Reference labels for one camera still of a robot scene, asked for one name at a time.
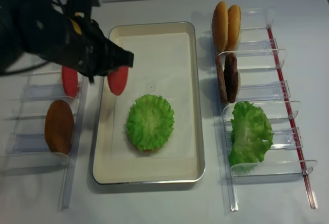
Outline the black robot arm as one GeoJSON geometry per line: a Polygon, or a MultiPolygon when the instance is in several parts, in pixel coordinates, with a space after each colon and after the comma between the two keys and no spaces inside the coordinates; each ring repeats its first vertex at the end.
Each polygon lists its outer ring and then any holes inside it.
{"type": "Polygon", "coordinates": [[[9,68],[23,53],[74,69],[93,80],[132,67],[134,54],[107,39],[91,18],[95,0],[1,0],[1,76],[37,69],[9,68]]]}

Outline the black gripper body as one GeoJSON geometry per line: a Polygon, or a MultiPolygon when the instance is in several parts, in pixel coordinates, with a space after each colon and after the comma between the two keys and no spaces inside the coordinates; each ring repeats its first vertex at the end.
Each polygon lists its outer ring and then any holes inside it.
{"type": "Polygon", "coordinates": [[[87,25],[79,23],[82,35],[74,31],[71,21],[69,25],[64,49],[61,52],[62,66],[74,69],[88,78],[104,77],[116,71],[116,68],[109,66],[106,52],[108,39],[96,21],[87,25]]]}

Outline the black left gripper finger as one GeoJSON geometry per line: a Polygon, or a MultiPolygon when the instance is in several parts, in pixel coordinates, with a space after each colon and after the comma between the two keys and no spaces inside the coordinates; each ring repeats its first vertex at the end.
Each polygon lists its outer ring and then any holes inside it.
{"type": "Polygon", "coordinates": [[[127,66],[132,68],[134,62],[134,54],[130,51],[126,51],[116,44],[108,46],[109,66],[111,68],[118,68],[121,66],[127,66]]]}

